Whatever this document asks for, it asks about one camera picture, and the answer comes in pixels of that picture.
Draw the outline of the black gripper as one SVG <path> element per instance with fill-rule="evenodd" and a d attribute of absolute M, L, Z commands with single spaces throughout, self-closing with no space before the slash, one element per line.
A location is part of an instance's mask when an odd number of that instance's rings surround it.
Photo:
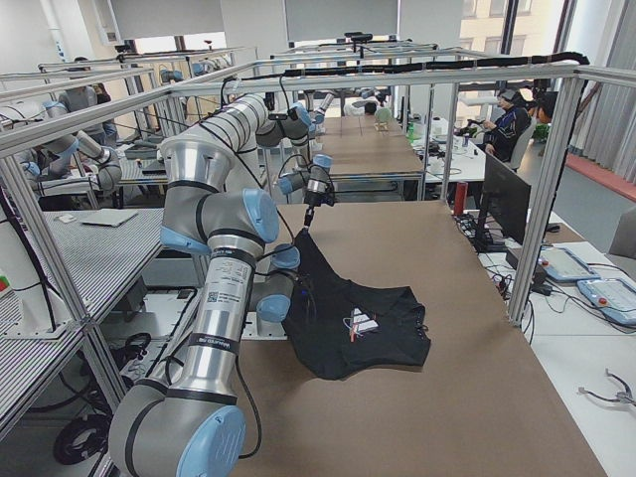
<path fill-rule="evenodd" d="M 307 189 L 304 194 L 304 203 L 308 205 L 303 222 L 303 230 L 308 232 L 313 222 L 313 208 L 327 205 L 333 207 L 336 202 L 334 191 L 327 189 L 325 191 L 312 191 Z"/>

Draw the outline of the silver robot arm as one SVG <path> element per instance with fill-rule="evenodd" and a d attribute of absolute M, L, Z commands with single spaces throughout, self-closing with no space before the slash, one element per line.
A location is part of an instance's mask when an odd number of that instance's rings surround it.
<path fill-rule="evenodd" d="M 303 229 L 308 231 L 314 218 L 314 210 L 322 205 L 333 207 L 335 186 L 330 169 L 332 157 L 325 154 L 311 156 L 310 135 L 315 131 L 309 112 L 299 102 L 294 102 L 282 113 L 270 113 L 263 126 L 256 131 L 256 143 L 264 148 L 278 145 L 283 138 L 290 140 L 294 149 L 291 158 L 296 168 L 286 174 L 279 173 L 277 184 L 283 195 L 302 189 L 307 210 Z"/>
<path fill-rule="evenodd" d="M 248 309 L 264 296 L 254 272 L 279 217 L 262 189 L 226 183 L 267 116 L 263 98 L 247 94 L 161 144 L 169 185 L 160 239 L 210 264 L 177 376 L 159 369 L 138 381 L 112 418 L 108 450 L 125 475 L 226 476 L 239 459 L 245 421 L 231 376 Z"/>

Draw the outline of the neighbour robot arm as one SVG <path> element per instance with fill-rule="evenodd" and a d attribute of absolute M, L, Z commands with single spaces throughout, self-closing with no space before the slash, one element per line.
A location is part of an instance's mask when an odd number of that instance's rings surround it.
<path fill-rule="evenodd" d="M 1 129 L 8 131 L 67 114 L 58 101 L 20 101 L 1 107 Z M 39 197 L 108 193 L 122 171 L 117 152 L 79 130 L 14 155 L 31 189 Z"/>

